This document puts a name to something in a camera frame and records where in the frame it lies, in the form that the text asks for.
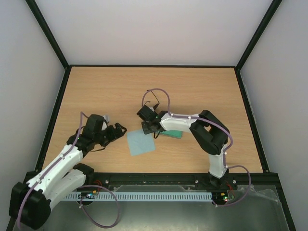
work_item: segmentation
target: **white wall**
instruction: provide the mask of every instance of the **white wall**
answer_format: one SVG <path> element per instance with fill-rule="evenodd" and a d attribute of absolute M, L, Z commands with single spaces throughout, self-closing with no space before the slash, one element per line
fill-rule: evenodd
<path fill-rule="evenodd" d="M 11 189 L 33 171 L 64 74 L 24 0 L 0 1 L 0 230 Z"/>
<path fill-rule="evenodd" d="M 236 65 L 271 0 L 37 0 L 70 64 Z"/>
<path fill-rule="evenodd" d="M 241 71 L 271 171 L 308 226 L 308 1 L 284 0 Z"/>

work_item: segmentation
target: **black metal frame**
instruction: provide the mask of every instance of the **black metal frame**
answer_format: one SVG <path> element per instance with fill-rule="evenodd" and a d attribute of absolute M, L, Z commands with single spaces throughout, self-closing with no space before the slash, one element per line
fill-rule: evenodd
<path fill-rule="evenodd" d="M 41 11 L 39 10 L 36 2 L 34 0 L 25 0 L 30 7 L 33 15 L 37 19 L 40 27 L 44 31 L 48 41 L 50 42 L 52 48 L 54 49 L 55 53 L 57 54 L 60 62 L 62 63 L 65 74 L 60 86 L 60 90 L 58 93 L 58 97 L 56 99 L 56 103 L 54 109 L 52 111 L 51 119 L 46 131 L 46 135 L 42 144 L 41 151 L 38 156 L 38 161 L 35 167 L 36 172 L 40 172 L 43 167 L 43 163 L 45 160 L 45 156 L 47 153 L 47 149 L 51 140 L 51 135 L 55 126 L 55 122 L 60 110 L 61 102 L 64 96 L 65 88 L 68 82 L 68 78 L 70 75 L 71 68 L 74 66 L 97 66 L 97 67 L 178 67 L 178 68 L 233 68 L 237 77 L 237 81 L 239 84 L 239 88 L 241 91 L 241 95 L 243 98 L 243 102 L 245 105 L 247 117 L 249 120 L 249 124 L 251 127 L 251 131 L 253 133 L 253 137 L 256 143 L 257 152 L 259 155 L 259 159 L 261 162 L 261 166 L 263 169 L 263 173 L 251 173 L 251 179 L 254 185 L 274 185 L 276 186 L 277 193 L 279 199 L 282 203 L 283 211 L 289 226 L 290 230 L 295 230 L 295 226 L 290 214 L 290 210 L 288 208 L 288 204 L 286 202 L 282 186 L 280 184 L 280 180 L 277 173 L 270 173 L 268 163 L 266 161 L 266 157 L 262 148 L 262 144 L 260 141 L 260 137 L 258 135 L 256 123 L 252 114 L 252 110 L 250 108 L 250 104 L 248 101 L 248 97 L 244 88 L 243 80 L 240 74 L 240 71 L 248 59 L 250 53 L 252 52 L 253 48 L 257 44 L 258 40 L 260 39 L 262 33 L 264 32 L 265 28 L 269 24 L 271 18 L 273 17 L 274 13 L 278 9 L 282 0 L 273 0 L 269 9 L 267 10 L 266 14 L 264 15 L 262 21 L 260 22 L 256 32 L 254 33 L 253 37 L 251 38 L 247 48 L 245 49 L 242 57 L 240 58 L 237 66 L 208 66 L 208 65 L 69 65 L 66 61 L 57 41 L 55 40 L 51 30 L 49 29 Z M 174 185 L 191 185 L 195 189 L 204 189 L 203 186 L 199 183 L 202 177 L 205 177 L 206 174 L 139 174 L 139 173 L 95 173 L 95 178 L 100 179 L 103 184 L 107 187 L 111 187 L 113 185 L 123 185 L 123 184 L 151 184 L 151 185 L 161 185 L 161 184 L 174 184 Z M 230 173 L 229 178 L 235 179 L 238 185 L 247 185 L 248 184 L 248 176 L 245 173 Z M 14 228 L 15 220 L 13 218 L 10 219 L 10 222 L 7 227 L 7 231 L 12 231 Z"/>

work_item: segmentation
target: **black joint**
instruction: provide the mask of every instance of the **black joint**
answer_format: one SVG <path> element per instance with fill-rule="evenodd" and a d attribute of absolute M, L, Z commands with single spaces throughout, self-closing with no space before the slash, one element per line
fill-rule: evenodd
<path fill-rule="evenodd" d="M 106 147 L 109 143 L 124 136 L 126 132 L 127 129 L 119 123 L 115 124 L 115 128 L 112 125 L 109 125 L 105 130 L 100 132 L 99 144 L 102 147 Z"/>
<path fill-rule="evenodd" d="M 222 178 L 214 177 L 210 173 L 208 173 L 209 182 L 212 186 L 214 186 L 217 189 L 224 188 L 226 186 L 228 174 L 229 174 L 229 169 L 226 170 Z"/>
<path fill-rule="evenodd" d="M 162 117 L 167 113 L 167 111 L 161 111 L 159 114 L 157 114 L 156 112 L 154 112 L 154 114 L 151 114 L 149 112 L 149 116 L 148 118 L 144 118 L 144 115 L 142 113 L 143 109 L 141 109 L 140 111 L 137 112 L 137 115 L 143 119 L 143 122 L 141 122 L 141 126 L 142 126 L 142 130 L 143 133 L 145 135 L 153 133 L 153 132 L 162 132 L 165 131 L 163 129 L 163 127 L 160 125 L 160 121 L 162 119 Z"/>
<path fill-rule="evenodd" d="M 204 110 L 199 114 L 199 117 L 214 122 L 229 132 L 226 126 L 224 126 L 210 111 Z M 204 128 L 208 126 L 211 127 L 209 131 Z M 192 123 L 189 129 L 201 148 L 211 155 L 219 155 L 222 147 L 228 142 L 228 135 L 224 131 L 202 120 L 197 120 Z"/>
<path fill-rule="evenodd" d="M 95 114 L 90 115 L 82 131 L 82 136 L 94 142 L 97 142 L 97 134 L 102 130 L 104 123 L 107 124 L 107 121 L 103 116 Z"/>
<path fill-rule="evenodd" d="M 143 121 L 152 121 L 156 118 L 157 113 L 155 111 L 152 111 L 147 105 L 144 105 L 138 112 L 137 115 L 143 120 Z"/>
<path fill-rule="evenodd" d="M 17 183 L 12 188 L 9 215 L 17 219 L 20 205 L 28 192 L 29 187 L 25 183 Z M 33 191 L 28 197 L 21 214 L 21 222 L 35 230 L 40 228 L 48 219 L 51 209 L 50 200 L 42 194 L 42 191 Z"/>
<path fill-rule="evenodd" d="M 71 136 L 66 143 L 68 145 L 73 144 L 76 135 L 77 134 Z M 94 149 L 95 142 L 87 137 L 84 137 L 83 135 L 80 135 L 75 146 L 78 148 L 78 150 L 82 151 L 83 157 L 85 157 L 88 152 Z"/>
<path fill-rule="evenodd" d="M 84 175 L 86 175 L 86 181 L 85 181 L 85 185 L 87 184 L 92 184 L 93 180 L 94 180 L 94 169 L 91 168 L 88 165 L 79 163 L 76 164 L 73 169 L 77 169 L 79 171 L 81 171 Z"/>

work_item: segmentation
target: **light blue cloth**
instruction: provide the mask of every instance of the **light blue cloth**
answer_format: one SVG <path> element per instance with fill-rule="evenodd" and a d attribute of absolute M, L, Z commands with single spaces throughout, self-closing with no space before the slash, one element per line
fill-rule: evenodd
<path fill-rule="evenodd" d="M 130 155 L 140 155 L 155 151 L 153 134 L 145 135 L 142 129 L 128 132 L 127 141 Z"/>

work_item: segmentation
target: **black wire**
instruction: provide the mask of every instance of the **black wire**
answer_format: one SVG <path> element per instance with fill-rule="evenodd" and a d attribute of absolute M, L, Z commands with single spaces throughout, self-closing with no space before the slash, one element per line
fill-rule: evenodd
<path fill-rule="evenodd" d="M 101 149 L 97 149 L 97 150 L 94 150 L 94 151 L 90 151 L 90 152 L 98 152 L 98 151 L 102 151 L 102 150 L 105 150 L 106 147 L 103 147 Z"/>
<path fill-rule="evenodd" d="M 80 128 L 80 130 L 82 130 L 83 128 L 84 128 L 85 126 L 82 126 L 81 128 Z M 78 133 L 78 129 L 76 130 L 76 134 Z"/>
<path fill-rule="evenodd" d="M 151 91 L 151 93 L 153 94 L 153 96 L 156 98 L 156 100 L 157 100 L 157 102 L 158 102 L 158 103 L 155 104 L 154 107 L 153 107 L 153 109 L 156 110 L 156 108 L 159 106 L 160 102 L 159 102 L 158 98 L 156 97 L 156 95 L 154 94 L 154 92 Z"/>
<path fill-rule="evenodd" d="M 157 137 L 158 137 L 158 136 L 159 136 L 159 134 L 160 134 L 160 131 L 158 132 L 157 136 L 155 136 L 155 134 L 156 134 L 156 132 L 154 132 L 154 134 L 153 134 L 153 138 L 154 138 L 154 139 L 157 139 Z"/>

